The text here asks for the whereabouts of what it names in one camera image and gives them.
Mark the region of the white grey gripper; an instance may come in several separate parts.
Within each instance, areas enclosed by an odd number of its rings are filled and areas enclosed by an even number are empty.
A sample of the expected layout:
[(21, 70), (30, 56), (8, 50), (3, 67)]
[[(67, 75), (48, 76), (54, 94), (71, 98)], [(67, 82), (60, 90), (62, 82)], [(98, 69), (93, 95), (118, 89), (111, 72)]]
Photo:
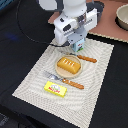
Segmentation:
[(87, 32), (97, 25), (97, 10), (87, 8), (64, 9), (54, 20), (55, 40), (59, 47), (73, 45), (84, 39)]

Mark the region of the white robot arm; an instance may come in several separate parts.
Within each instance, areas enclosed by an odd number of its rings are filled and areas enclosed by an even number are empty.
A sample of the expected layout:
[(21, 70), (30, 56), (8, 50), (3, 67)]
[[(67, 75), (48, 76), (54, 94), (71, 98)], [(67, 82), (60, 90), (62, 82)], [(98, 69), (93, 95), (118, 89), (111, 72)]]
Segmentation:
[(88, 12), (86, 0), (39, 0), (39, 5), (46, 11), (60, 12), (53, 20), (55, 40), (60, 47), (84, 39), (97, 25), (97, 9)]

